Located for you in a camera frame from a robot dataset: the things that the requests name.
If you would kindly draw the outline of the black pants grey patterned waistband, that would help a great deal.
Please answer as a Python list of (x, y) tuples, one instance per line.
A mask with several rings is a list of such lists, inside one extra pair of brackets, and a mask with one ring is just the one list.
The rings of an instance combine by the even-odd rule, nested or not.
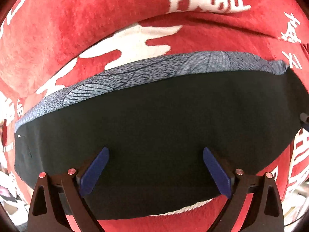
[(159, 215), (219, 195), (203, 150), (255, 174), (300, 130), (308, 91), (281, 60), (247, 52), (168, 55), (94, 75), (48, 97), (15, 127), (15, 170), (109, 161), (85, 200), (97, 219)]

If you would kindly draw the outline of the red folded blanket white characters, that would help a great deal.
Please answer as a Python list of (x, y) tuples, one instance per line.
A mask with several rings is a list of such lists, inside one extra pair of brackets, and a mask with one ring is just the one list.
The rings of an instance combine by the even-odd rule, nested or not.
[(308, 88), (308, 20), (296, 10), (278, 13), (244, 12), (220, 15), (204, 12), (163, 14), (141, 20), (102, 14), (18, 13), (1, 28), (1, 90), (24, 111), (8, 122), (7, 144), (15, 149), (13, 132), (40, 102), (63, 95), (61, 105), (73, 106), (75, 96), (86, 99), (90, 89), (103, 92), (99, 81), (112, 89), (134, 86), (138, 61), (162, 59), (154, 74), (167, 78), (172, 56), (234, 65), (241, 57), (254, 64), (285, 64), (291, 75), (279, 84), (263, 78), (245, 84), (245, 75), (210, 83), (205, 95), (232, 106), (227, 126), (221, 127), (212, 110), (206, 112), (205, 133), (197, 124), (171, 127), (178, 138), (201, 141), (209, 137), (218, 148), (257, 174), (270, 170), (281, 199), (308, 177), (308, 131), (292, 123), (288, 112), (298, 101), (302, 82)]

